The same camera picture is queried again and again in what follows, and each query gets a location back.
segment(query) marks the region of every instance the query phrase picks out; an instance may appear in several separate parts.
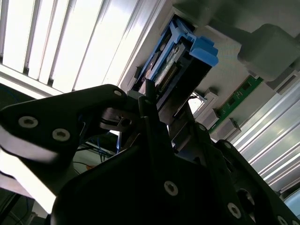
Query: green circuit board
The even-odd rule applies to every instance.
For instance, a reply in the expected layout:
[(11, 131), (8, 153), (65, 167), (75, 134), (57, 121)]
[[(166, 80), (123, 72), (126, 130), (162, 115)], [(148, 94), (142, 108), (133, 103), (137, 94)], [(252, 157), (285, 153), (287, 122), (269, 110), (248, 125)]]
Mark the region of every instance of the green circuit board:
[(249, 76), (244, 83), (228, 98), (228, 100), (217, 110), (220, 119), (209, 129), (211, 134), (251, 92), (263, 81), (262, 78), (255, 79)]

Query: blue plastic latch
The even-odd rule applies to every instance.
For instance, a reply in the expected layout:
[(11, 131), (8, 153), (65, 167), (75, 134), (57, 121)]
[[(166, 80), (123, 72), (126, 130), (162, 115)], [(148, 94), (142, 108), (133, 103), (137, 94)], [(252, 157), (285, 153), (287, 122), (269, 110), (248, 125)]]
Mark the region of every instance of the blue plastic latch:
[(189, 54), (202, 62), (214, 67), (219, 62), (218, 50), (213, 47), (214, 42), (206, 37), (196, 37)]

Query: white louvered panel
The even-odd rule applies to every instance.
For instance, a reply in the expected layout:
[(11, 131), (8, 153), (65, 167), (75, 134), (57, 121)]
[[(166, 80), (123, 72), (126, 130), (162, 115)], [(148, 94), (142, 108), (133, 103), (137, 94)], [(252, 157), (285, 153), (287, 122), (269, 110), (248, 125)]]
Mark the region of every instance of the white louvered panel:
[(300, 83), (276, 94), (232, 143), (276, 191), (300, 178)]
[(5, 30), (8, 13), (8, 0), (0, 0), (0, 56), (3, 57)]
[(40, 2), (29, 60), (28, 76), (33, 79), (39, 77), (56, 1), (42, 0)]
[[(156, 39), (160, 31), (155, 24), (169, 20), (161, 15), (166, 2), (0, 0), (1, 82), (34, 98), (103, 82), (118, 84), (140, 47), (153, 49), (156, 41), (145, 41), (146, 36), (151, 31)], [(7, 37), (15, 31), (18, 33), (13, 38)], [(24, 75), (27, 66), (29, 73)]]
[(34, 0), (8, 2), (3, 64), (23, 72), (30, 35)]
[[(53, 87), (55, 89), (62, 92), (72, 91), (101, 5), (101, 0), (76, 1), (66, 24), (53, 72), (52, 79), (54, 80)], [(102, 36), (108, 35), (113, 29), (106, 30), (102, 33)]]
[(135, 15), (132, 18), (132, 23), (129, 25), (128, 31), (124, 34), (116, 54), (109, 66), (105, 75), (103, 84), (119, 85), (126, 65), (128, 64), (140, 37), (150, 21), (152, 12), (158, 7), (160, 1), (139, 1), (135, 10)]
[(82, 62), (75, 90), (102, 84), (136, 4), (137, 0), (110, 1), (103, 20), (96, 25)]
[(68, 10), (68, 3), (69, 0), (57, 0), (56, 2), (54, 17), (52, 19), (51, 29), (48, 35), (47, 45), (45, 47), (45, 52), (43, 55), (42, 67), (40, 69), (38, 78), (39, 81), (44, 84), (47, 84), (49, 80), (56, 50), (58, 48), (60, 40), (60, 34)]

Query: black metal bracket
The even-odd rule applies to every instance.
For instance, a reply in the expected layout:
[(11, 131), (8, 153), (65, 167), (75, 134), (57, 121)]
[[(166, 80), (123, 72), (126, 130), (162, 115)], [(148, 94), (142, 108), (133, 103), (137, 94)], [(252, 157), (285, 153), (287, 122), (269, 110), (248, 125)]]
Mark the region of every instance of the black metal bracket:
[[(187, 104), (168, 133), (154, 93), (151, 82), (138, 99), (104, 85), (9, 106), (0, 111), (0, 157), (14, 157), (40, 184), (57, 188), (52, 224), (92, 224), (99, 211), (109, 223), (300, 224), (230, 143), (212, 143)], [(78, 145), (107, 129), (122, 132), (123, 151), (70, 177)], [(171, 139), (183, 143), (178, 155)], [(191, 160), (180, 157), (187, 151)], [(86, 207), (95, 201), (101, 204)]]

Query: black plastic part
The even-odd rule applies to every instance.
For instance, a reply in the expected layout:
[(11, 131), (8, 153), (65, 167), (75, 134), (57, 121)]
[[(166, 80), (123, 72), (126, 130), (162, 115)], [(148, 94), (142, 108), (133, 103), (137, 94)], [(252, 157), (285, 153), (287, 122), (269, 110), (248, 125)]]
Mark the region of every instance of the black plastic part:
[[(43, 164), (68, 165), (81, 142), (105, 132), (101, 128), (103, 120), (108, 124), (104, 128), (122, 131), (130, 128), (123, 127), (121, 122), (111, 125), (112, 117), (106, 114), (108, 108), (116, 109), (114, 118), (128, 118), (135, 123), (136, 117), (132, 115), (138, 113), (137, 101), (113, 85), (6, 107), (0, 111), (1, 147), (10, 154)], [(38, 125), (33, 129), (21, 127), (18, 120), (22, 116), (36, 118)], [(54, 140), (52, 132), (57, 128), (67, 130), (70, 139), (66, 142)]]

